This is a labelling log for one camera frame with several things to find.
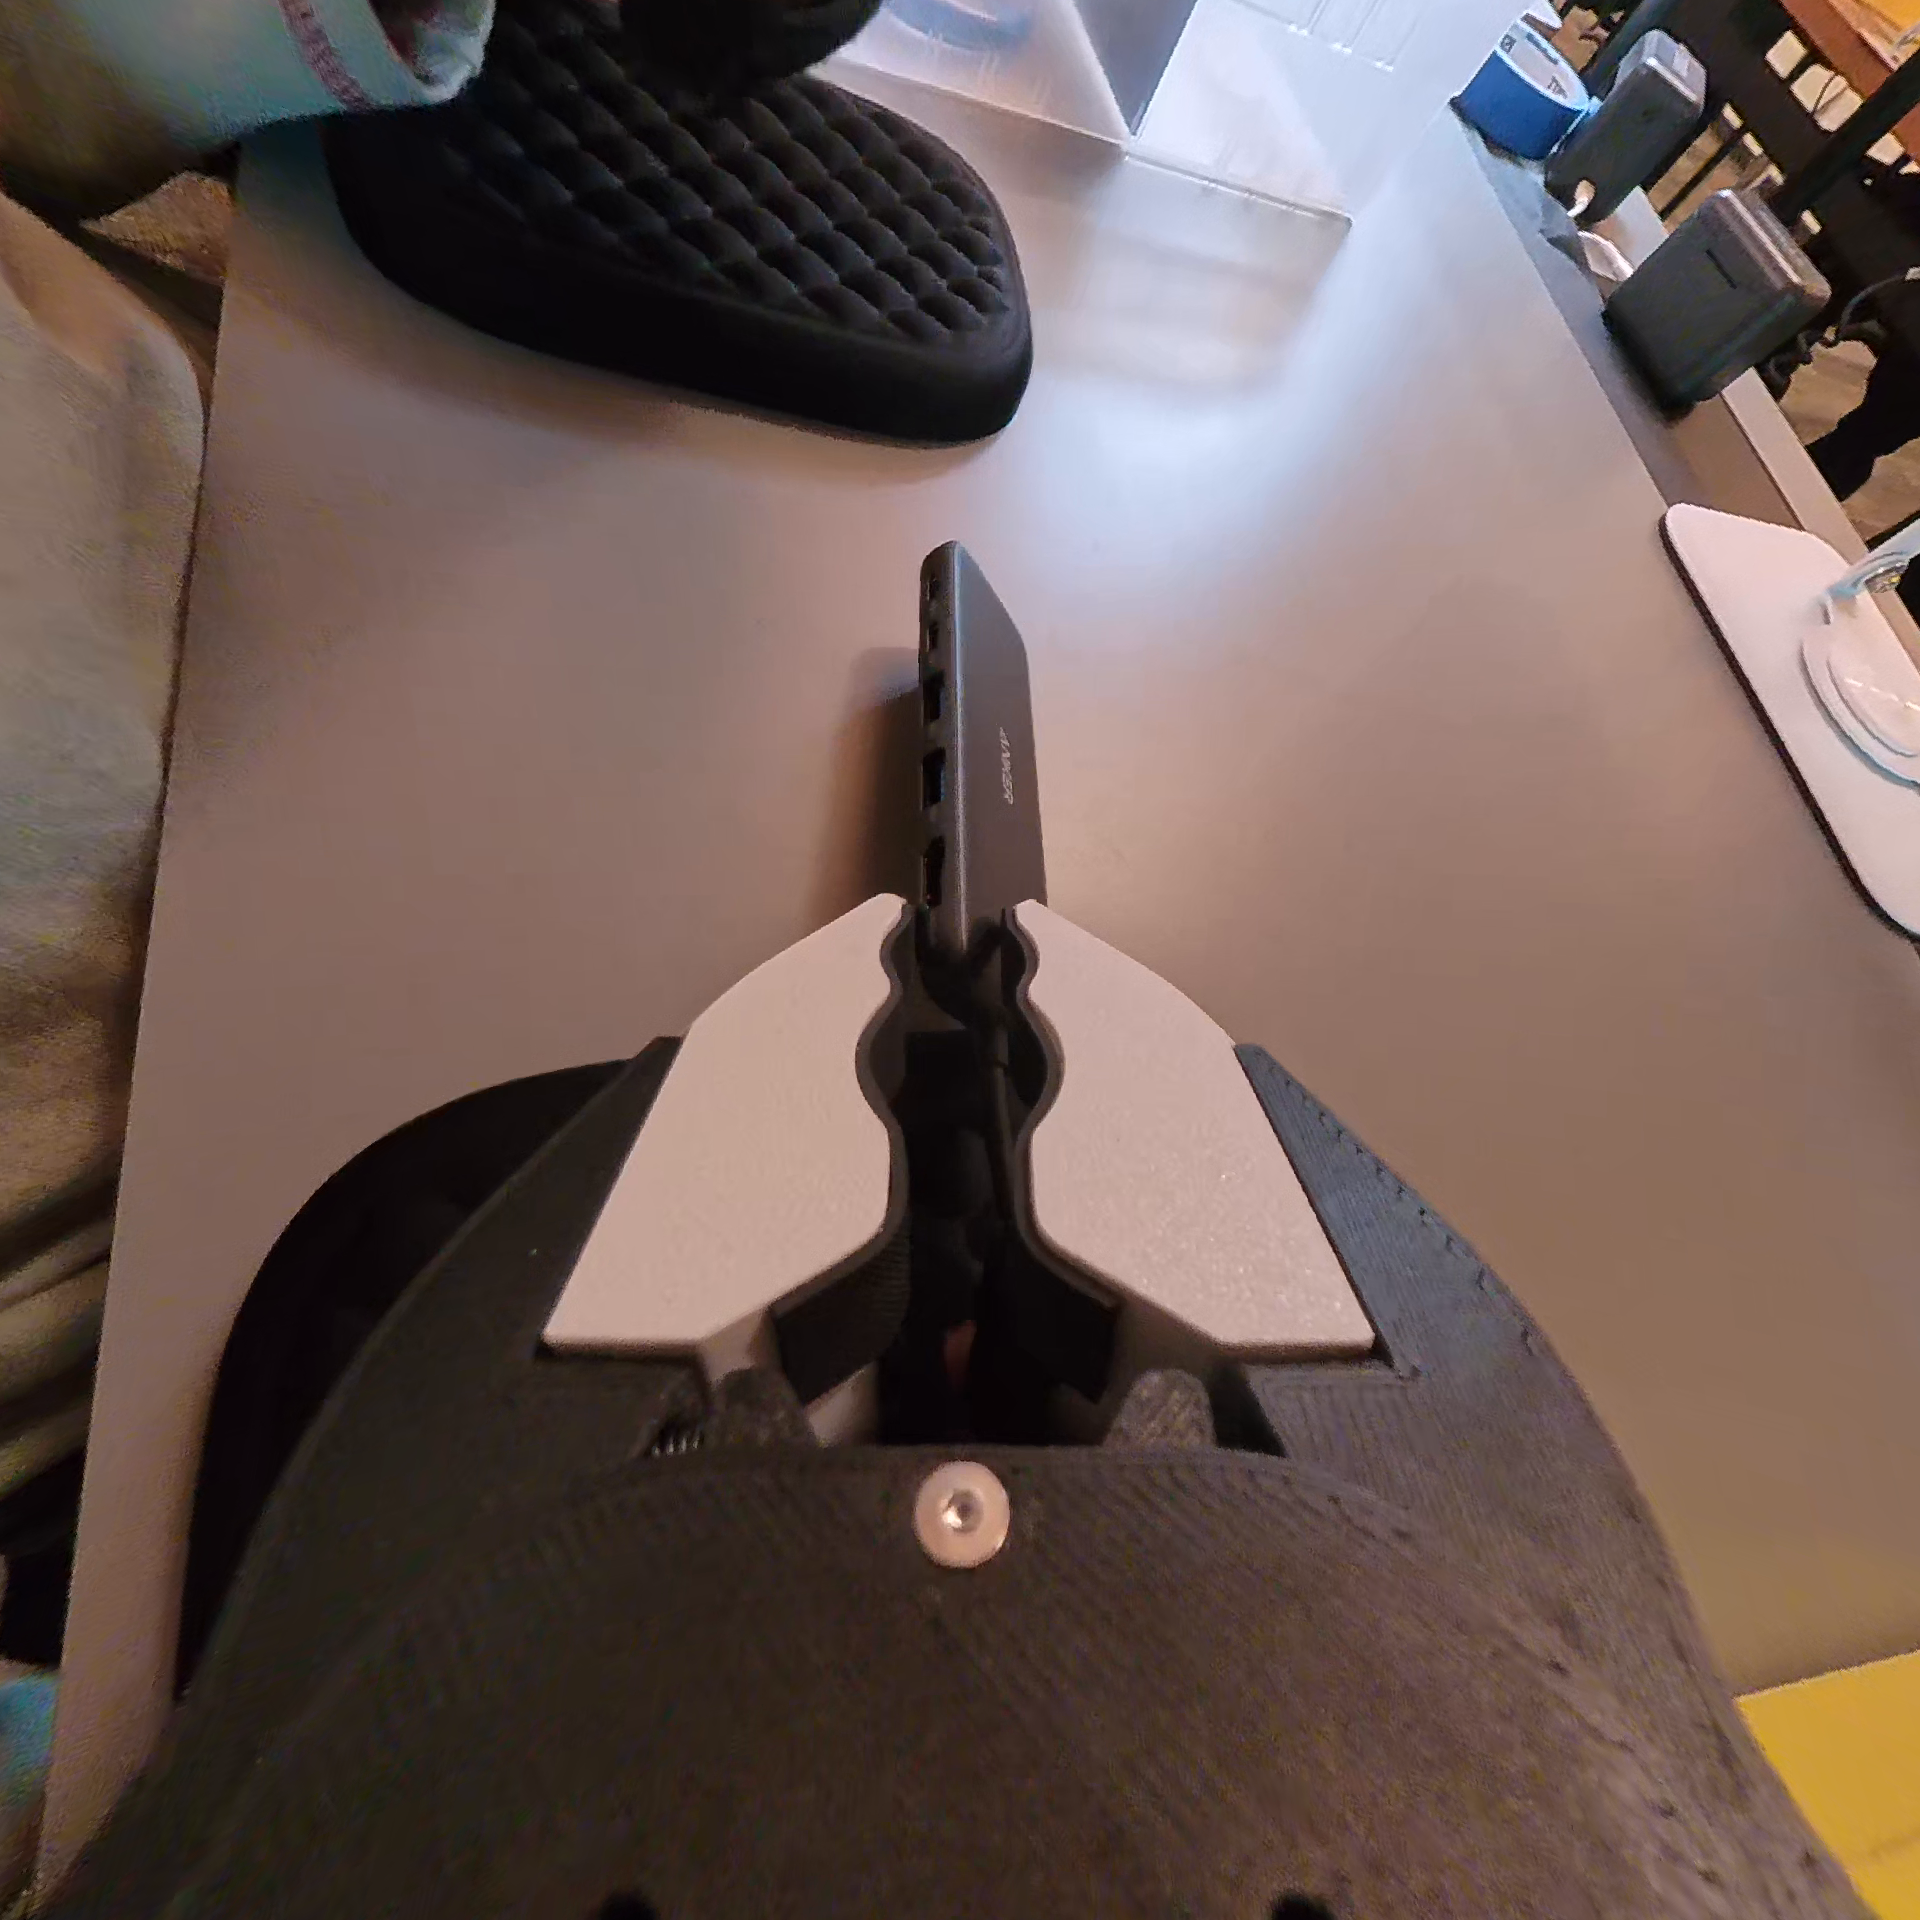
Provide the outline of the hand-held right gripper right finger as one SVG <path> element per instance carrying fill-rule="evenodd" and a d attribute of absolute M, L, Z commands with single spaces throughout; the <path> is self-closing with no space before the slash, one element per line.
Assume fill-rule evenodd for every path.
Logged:
<path fill-rule="evenodd" d="M 1228 1031 L 1053 908 L 1000 917 L 990 1118 L 1004 1341 L 1067 1405 L 1155 1371 L 1374 1356 Z"/>

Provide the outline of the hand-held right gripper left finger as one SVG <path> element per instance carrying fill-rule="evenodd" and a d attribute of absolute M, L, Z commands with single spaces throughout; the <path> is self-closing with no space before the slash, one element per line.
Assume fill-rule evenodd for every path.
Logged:
<path fill-rule="evenodd" d="M 695 1016 L 543 1322 L 551 1354 L 687 1359 L 717 1386 L 776 1359 L 776 1310 L 882 1248 L 898 1130 L 872 1042 L 909 925 L 870 895 Z"/>

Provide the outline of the slim grey usb hub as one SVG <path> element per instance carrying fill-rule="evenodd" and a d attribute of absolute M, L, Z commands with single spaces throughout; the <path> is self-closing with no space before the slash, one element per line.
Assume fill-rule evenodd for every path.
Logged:
<path fill-rule="evenodd" d="M 919 574 L 919 894 L 909 986 L 919 1029 L 948 1042 L 992 1149 L 1014 1134 L 1013 915 L 1048 899 L 1038 733 L 1023 638 L 960 541 Z"/>

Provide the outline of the yellow plastic bin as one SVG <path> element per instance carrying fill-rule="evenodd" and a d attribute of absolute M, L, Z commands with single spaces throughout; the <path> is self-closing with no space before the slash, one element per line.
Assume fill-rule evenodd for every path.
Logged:
<path fill-rule="evenodd" d="M 1918 1916 L 1918 1652 L 1738 1701 L 1807 1823 L 1882 1918 Z"/>

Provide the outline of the clear plastic box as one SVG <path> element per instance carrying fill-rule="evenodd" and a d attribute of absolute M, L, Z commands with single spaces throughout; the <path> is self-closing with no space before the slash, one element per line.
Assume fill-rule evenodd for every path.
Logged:
<path fill-rule="evenodd" d="M 888 106 L 947 98 L 1237 202 L 1344 224 L 1279 23 L 1226 3 L 888 3 L 819 67 Z"/>

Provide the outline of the blue tape roll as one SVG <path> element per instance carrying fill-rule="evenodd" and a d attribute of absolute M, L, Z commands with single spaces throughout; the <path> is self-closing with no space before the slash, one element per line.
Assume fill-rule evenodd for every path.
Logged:
<path fill-rule="evenodd" d="M 1515 160 L 1547 160 L 1596 109 L 1581 75 L 1552 44 L 1552 30 L 1518 16 L 1451 100 L 1453 115 Z"/>

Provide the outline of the white document stand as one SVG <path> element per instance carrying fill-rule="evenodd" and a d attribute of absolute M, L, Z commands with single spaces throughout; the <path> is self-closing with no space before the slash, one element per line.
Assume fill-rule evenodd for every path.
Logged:
<path fill-rule="evenodd" d="M 1916 533 L 1847 562 L 1798 525 L 1678 503 L 1661 540 L 1859 891 L 1916 936 Z"/>

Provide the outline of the person's light grey clothing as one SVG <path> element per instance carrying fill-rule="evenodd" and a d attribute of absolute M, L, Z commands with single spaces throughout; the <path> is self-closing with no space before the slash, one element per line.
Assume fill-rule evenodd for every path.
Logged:
<path fill-rule="evenodd" d="M 202 494 L 207 359 L 88 234 L 190 167 L 77 5 L 5 5 L 5 1908 L 58 1714 Z"/>

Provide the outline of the dark grey case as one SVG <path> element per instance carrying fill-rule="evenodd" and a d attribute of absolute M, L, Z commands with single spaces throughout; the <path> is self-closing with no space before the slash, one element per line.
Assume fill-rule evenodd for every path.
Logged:
<path fill-rule="evenodd" d="M 1707 109 L 1707 67 L 1675 36 L 1631 40 L 1608 87 L 1542 167 L 1547 192 L 1578 221 L 1600 221 L 1682 151 Z"/>
<path fill-rule="evenodd" d="M 1787 344 L 1831 300 L 1768 203 L 1724 188 L 1606 294 L 1600 317 L 1647 396 L 1678 416 Z"/>

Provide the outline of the brown wooden desk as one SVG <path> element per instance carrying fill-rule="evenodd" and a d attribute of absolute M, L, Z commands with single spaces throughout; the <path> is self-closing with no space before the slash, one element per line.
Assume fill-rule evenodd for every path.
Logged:
<path fill-rule="evenodd" d="M 1760 40 L 1767 60 L 1789 40 L 1798 67 L 1815 78 L 1789 94 L 1807 109 L 1820 135 L 1815 154 L 1839 170 L 1853 156 L 1918 160 L 1918 5 L 1906 3 L 1781 3 L 1768 5 Z"/>

